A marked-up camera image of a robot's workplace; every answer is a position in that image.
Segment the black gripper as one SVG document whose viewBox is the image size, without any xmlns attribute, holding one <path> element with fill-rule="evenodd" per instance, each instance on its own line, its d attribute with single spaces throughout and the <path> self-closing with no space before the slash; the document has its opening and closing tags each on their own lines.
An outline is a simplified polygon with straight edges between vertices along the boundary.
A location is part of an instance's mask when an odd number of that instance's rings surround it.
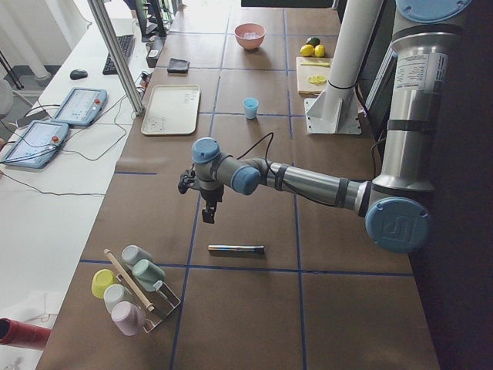
<svg viewBox="0 0 493 370">
<path fill-rule="evenodd" d="M 201 180 L 194 166 L 191 166 L 180 175 L 177 187 L 180 194 L 185 194 L 187 190 L 199 191 L 200 196 L 206 201 L 202 209 L 203 222 L 215 223 L 216 203 L 223 201 L 224 185 L 216 181 Z"/>
</svg>

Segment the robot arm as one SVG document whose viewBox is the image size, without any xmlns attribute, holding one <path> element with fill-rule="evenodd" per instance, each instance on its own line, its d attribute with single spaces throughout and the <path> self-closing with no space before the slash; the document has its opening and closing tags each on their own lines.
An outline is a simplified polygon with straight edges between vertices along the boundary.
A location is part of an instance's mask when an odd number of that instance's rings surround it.
<svg viewBox="0 0 493 370">
<path fill-rule="evenodd" d="M 191 149 L 193 164 L 178 189 L 200 192 L 202 217 L 214 221 L 223 191 L 249 195 L 259 185 L 296 194 L 317 204 L 354 211 L 370 239 L 385 250 L 410 253 L 431 235 L 428 179 L 441 91 L 451 49 L 464 27 L 466 1 L 398 1 L 388 57 L 397 60 L 381 172 L 365 180 L 347 168 L 363 156 L 357 119 L 357 78 L 382 9 L 380 1 L 349 1 L 324 90 L 306 99 L 307 132 L 327 138 L 329 173 L 322 174 L 266 156 L 236 158 L 210 137 Z"/>
</svg>

